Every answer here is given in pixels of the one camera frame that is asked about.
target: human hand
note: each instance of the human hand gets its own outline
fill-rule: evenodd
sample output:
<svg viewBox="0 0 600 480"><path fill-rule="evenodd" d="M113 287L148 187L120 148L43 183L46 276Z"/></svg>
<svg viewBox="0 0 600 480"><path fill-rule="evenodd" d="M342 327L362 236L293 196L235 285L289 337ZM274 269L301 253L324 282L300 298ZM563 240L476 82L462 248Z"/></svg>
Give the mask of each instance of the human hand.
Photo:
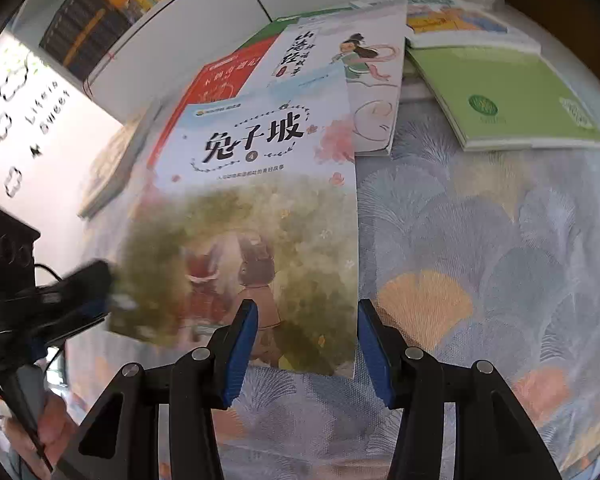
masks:
<svg viewBox="0 0 600 480"><path fill-rule="evenodd" d="M38 437L45 448L46 457L53 467L58 463L77 428L77 424L66 412L64 399L52 392L47 392L45 409L38 419ZM4 434L13 449L29 465L33 474L41 480L51 478L51 472L38 456L29 435L15 418L6 419Z"/></svg>

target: black cable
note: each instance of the black cable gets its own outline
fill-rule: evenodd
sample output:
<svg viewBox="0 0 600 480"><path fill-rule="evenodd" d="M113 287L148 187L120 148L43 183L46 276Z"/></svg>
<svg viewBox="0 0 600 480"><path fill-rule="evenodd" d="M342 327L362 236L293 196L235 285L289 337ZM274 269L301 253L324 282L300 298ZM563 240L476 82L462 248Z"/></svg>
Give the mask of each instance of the black cable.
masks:
<svg viewBox="0 0 600 480"><path fill-rule="evenodd" d="M58 276L56 274L56 272L49 266L46 266L45 264L34 264L33 265L35 268L37 269L44 269L46 270L46 272L48 272L49 274L51 274L56 280L58 280L58 282L62 281L62 278L60 276Z"/></svg>
<svg viewBox="0 0 600 480"><path fill-rule="evenodd" d="M49 362L46 364L46 366L45 366L45 370L44 370L44 372L43 372L43 374L45 375L45 377L46 377L46 372L49 370L49 367L51 366L51 363L53 363L53 361L55 361L55 360L56 360L56 358L58 358L58 357L59 357L59 355L61 354L61 352L64 352L64 343L62 343L62 344L60 345L60 348L58 348L58 351L57 351L57 352L54 354L54 356L51 358L51 361L49 361Z"/></svg>

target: pink flower illustration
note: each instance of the pink flower illustration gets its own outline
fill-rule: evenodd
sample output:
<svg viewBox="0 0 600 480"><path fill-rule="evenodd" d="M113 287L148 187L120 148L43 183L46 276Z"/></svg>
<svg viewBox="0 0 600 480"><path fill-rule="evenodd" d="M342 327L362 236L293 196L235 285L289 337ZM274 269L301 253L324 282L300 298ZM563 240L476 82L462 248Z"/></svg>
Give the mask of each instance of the pink flower illustration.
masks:
<svg viewBox="0 0 600 480"><path fill-rule="evenodd" d="M334 160L335 162L354 161L353 121L351 119L333 121L325 128L320 147L315 149L318 162Z"/></svg>
<svg viewBox="0 0 600 480"><path fill-rule="evenodd" d="M334 173L329 179L329 184L333 184L334 186L344 186L344 177L341 173Z"/></svg>

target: metal screw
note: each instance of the metal screw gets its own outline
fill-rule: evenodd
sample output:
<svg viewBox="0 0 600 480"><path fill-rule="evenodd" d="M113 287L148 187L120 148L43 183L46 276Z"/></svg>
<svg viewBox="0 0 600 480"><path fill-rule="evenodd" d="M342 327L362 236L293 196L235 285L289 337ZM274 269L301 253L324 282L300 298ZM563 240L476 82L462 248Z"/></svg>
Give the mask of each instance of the metal screw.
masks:
<svg viewBox="0 0 600 480"><path fill-rule="evenodd" d="M129 363L122 368L122 374L125 377L133 377L140 371L140 367L136 363Z"/></svg>
<svg viewBox="0 0 600 480"><path fill-rule="evenodd" d="M201 346L196 348L193 352L191 352L191 357L193 357L194 361L204 361L211 355L209 348L206 346Z"/></svg>
<svg viewBox="0 0 600 480"><path fill-rule="evenodd" d="M488 361L478 361L475 367L478 368L478 371L482 372L483 374L490 374L493 372L493 365Z"/></svg>
<svg viewBox="0 0 600 480"><path fill-rule="evenodd" d="M417 346L410 346L404 351L404 355L407 356L408 359L422 359L424 357L424 352L418 348Z"/></svg>

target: orange stripe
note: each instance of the orange stripe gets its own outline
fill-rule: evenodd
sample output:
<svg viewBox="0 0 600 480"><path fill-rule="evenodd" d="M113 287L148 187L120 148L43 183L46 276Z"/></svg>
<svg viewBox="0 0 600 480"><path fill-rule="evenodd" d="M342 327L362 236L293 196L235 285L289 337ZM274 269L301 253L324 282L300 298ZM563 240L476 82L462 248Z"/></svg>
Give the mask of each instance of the orange stripe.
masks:
<svg viewBox="0 0 600 480"><path fill-rule="evenodd" d="M72 44L71 48L69 49L69 52L67 52L66 56L64 56L64 61L62 62L63 66L67 66L69 63L72 62L73 58L78 53L78 49L80 48L82 42L87 39L87 36L91 32L91 29L96 26L96 24L102 19L106 12L107 11L104 9L100 9L98 12L96 12L96 15L93 18L91 18L89 23L87 23L87 26L82 30L80 34L78 34L78 37L75 38L74 44Z"/></svg>

